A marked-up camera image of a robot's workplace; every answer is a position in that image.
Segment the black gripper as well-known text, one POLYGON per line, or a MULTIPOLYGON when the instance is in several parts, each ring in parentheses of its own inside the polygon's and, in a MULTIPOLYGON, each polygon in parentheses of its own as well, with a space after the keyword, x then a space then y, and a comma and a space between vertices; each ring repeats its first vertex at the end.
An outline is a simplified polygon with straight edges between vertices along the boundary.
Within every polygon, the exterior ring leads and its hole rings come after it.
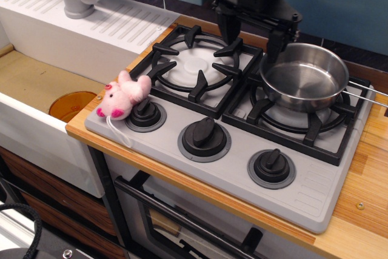
POLYGON ((270 0, 261 8, 258 4, 259 0, 213 0, 223 41, 233 43, 243 22, 268 30, 267 62, 274 64, 288 43, 298 39, 303 17, 286 0, 270 0))

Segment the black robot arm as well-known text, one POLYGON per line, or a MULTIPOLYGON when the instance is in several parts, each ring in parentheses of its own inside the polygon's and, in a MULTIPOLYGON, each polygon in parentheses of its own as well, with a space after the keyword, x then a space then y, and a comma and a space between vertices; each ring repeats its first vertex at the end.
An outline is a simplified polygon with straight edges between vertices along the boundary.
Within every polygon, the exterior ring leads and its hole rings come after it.
POLYGON ((298 24, 303 16, 286 0, 214 0, 213 6, 219 31, 226 44, 237 39, 243 22, 269 32, 269 64, 276 63, 287 45, 298 39, 298 24))

